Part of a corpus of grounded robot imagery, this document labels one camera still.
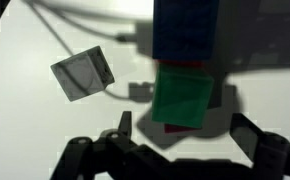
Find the small gray cube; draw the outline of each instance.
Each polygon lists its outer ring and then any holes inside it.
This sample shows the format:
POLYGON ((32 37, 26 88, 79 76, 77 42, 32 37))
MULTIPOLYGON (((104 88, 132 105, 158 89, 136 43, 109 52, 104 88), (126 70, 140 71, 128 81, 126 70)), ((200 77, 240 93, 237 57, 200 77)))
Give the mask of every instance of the small gray cube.
POLYGON ((99 46, 58 62, 51 69, 70 101, 103 91, 115 82, 99 46))

